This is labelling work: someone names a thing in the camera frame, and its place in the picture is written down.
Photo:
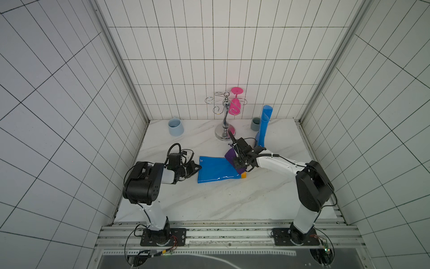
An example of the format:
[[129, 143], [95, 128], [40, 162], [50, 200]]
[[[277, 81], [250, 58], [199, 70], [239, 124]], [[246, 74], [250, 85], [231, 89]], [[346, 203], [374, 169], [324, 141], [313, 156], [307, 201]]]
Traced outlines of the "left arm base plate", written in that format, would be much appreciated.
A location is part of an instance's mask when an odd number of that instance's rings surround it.
[[169, 228], [160, 231], [145, 229], [140, 237], [142, 247], [182, 247], [185, 246], [187, 230], [185, 228]]

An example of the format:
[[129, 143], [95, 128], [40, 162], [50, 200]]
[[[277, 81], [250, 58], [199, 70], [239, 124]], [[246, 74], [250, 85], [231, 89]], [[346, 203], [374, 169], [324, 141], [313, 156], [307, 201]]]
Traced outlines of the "purple cloth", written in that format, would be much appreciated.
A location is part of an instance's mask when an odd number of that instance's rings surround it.
[[238, 174], [243, 174], [246, 172], [245, 168], [237, 167], [234, 160], [237, 158], [236, 152], [233, 148], [229, 149], [225, 154], [225, 159], [233, 166]]

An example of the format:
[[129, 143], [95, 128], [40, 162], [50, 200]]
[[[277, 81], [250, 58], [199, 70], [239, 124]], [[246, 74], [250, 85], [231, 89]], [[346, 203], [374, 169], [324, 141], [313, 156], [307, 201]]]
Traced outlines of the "blue rubber boot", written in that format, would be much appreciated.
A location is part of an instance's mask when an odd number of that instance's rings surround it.
[[202, 167], [198, 172], [197, 182], [199, 184], [228, 179], [245, 179], [247, 176], [246, 170], [236, 170], [225, 158], [200, 156], [199, 165]]
[[273, 113], [273, 108], [270, 105], [264, 105], [262, 109], [262, 114], [260, 117], [260, 127], [259, 131], [255, 137], [256, 142], [255, 146], [265, 147], [264, 141], [267, 133], [268, 124], [271, 120], [271, 116]]

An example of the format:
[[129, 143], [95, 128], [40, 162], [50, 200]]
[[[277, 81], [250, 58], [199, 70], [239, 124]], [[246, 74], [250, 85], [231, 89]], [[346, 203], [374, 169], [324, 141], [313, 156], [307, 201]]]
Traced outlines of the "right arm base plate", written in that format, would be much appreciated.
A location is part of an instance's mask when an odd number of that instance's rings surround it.
[[316, 230], [311, 228], [306, 234], [302, 234], [296, 228], [273, 228], [271, 237], [276, 246], [283, 247], [313, 247], [319, 246], [320, 241], [315, 238]]

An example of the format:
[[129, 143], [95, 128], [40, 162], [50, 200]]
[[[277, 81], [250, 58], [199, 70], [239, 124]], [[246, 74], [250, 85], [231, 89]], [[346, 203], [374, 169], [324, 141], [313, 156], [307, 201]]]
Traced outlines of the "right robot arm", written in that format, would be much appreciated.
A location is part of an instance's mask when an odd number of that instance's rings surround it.
[[310, 236], [323, 207], [334, 193], [325, 171], [317, 161], [293, 161], [264, 147], [251, 147], [243, 138], [231, 137], [231, 140], [235, 152], [231, 162], [235, 169], [264, 168], [282, 176], [295, 176], [301, 206], [288, 234], [293, 244], [301, 245]]

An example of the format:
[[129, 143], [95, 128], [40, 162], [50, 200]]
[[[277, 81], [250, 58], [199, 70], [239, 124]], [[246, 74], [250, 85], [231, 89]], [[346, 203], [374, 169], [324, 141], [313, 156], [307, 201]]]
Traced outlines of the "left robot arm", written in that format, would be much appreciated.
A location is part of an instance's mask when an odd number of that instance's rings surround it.
[[171, 237], [168, 217], [157, 202], [162, 184], [177, 184], [197, 174], [202, 166], [187, 160], [186, 152], [168, 154], [164, 163], [138, 161], [126, 173], [123, 198], [140, 206], [148, 218], [146, 231], [153, 239]]

